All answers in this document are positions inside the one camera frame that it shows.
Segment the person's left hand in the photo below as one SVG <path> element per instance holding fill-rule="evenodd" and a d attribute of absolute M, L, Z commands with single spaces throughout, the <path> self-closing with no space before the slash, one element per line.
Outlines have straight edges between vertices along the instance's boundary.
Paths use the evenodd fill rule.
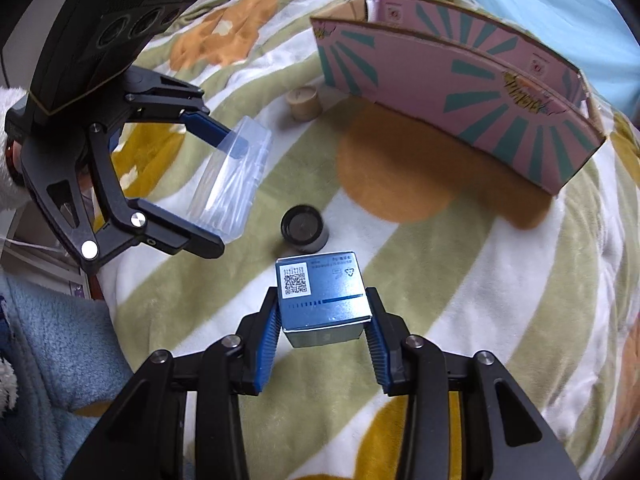
<path fill-rule="evenodd" d="M 20 188 L 24 188 L 25 181 L 21 170 L 21 144 L 13 139 L 6 140 L 4 156 L 6 156 L 6 170 L 13 183 Z"/>

